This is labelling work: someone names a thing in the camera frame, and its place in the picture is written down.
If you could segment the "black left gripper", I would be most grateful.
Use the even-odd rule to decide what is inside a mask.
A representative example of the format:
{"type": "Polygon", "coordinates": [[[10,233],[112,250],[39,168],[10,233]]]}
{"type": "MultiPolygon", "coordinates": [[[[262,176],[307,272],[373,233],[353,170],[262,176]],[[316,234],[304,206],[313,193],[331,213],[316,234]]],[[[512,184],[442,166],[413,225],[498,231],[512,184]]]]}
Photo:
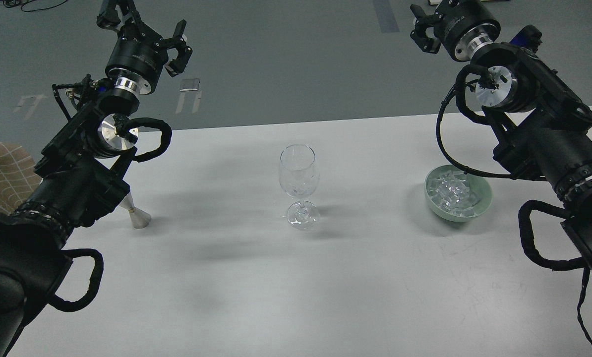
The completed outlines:
{"type": "Polygon", "coordinates": [[[156,90],[163,67],[170,77],[182,74],[191,59],[192,48],[184,36],[186,20],[180,20],[171,38],[160,39],[152,29],[143,30],[143,22],[134,0],[104,0],[97,15],[97,27],[118,34],[105,74],[110,79],[126,77],[138,83],[139,94],[156,90]],[[177,56],[168,61],[167,50],[177,56]]]}

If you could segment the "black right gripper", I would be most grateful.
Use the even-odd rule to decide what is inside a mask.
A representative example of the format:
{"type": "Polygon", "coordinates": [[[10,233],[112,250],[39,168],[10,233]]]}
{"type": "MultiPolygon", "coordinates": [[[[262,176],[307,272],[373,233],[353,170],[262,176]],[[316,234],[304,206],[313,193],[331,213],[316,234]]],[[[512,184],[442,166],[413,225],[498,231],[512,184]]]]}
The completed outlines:
{"type": "Polygon", "coordinates": [[[410,38],[417,47],[426,54],[437,54],[442,44],[457,62],[470,61],[480,47],[493,43],[501,30],[495,16],[479,0],[444,0],[434,14],[411,4],[410,11],[414,16],[410,38]],[[428,36],[430,28],[434,28],[437,39],[428,36]]]}

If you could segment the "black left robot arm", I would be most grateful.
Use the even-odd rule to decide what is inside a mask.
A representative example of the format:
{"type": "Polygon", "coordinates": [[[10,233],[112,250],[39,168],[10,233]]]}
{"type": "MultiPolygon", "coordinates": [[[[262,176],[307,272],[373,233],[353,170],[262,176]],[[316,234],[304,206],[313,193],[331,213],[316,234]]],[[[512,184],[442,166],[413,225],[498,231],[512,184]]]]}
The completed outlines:
{"type": "Polygon", "coordinates": [[[74,229],[128,199],[123,178],[131,163],[157,158],[171,144],[164,120],[133,115],[163,70],[171,77],[185,70],[192,55],[186,25],[180,20],[164,38],[132,0],[105,0],[97,26],[117,34],[105,77],[52,87],[67,124],[34,167],[40,185],[12,213],[0,213],[0,357],[45,307],[75,312],[96,298],[103,256],[65,244],[74,229]]]}

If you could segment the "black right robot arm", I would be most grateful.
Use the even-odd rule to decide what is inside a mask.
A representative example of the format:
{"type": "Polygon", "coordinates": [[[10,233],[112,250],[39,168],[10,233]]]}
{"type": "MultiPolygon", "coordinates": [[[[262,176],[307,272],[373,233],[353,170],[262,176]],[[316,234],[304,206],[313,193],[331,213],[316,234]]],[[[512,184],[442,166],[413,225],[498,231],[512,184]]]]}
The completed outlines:
{"type": "Polygon", "coordinates": [[[583,271],[577,321],[582,318],[588,286],[592,287],[592,111],[538,56],[542,33],[527,25],[511,41],[500,42],[501,25],[479,0],[442,0],[433,13],[412,4],[410,38],[426,54],[445,48],[464,63],[437,114],[437,145],[453,166],[477,177],[547,181],[563,206],[529,200],[518,212],[525,256],[553,271],[583,271]],[[441,124],[455,100],[459,113],[490,127],[498,141],[493,159],[504,174],[472,169],[445,149],[441,124]],[[532,212],[561,219],[561,226],[580,257],[544,258],[535,245],[532,212]]]}

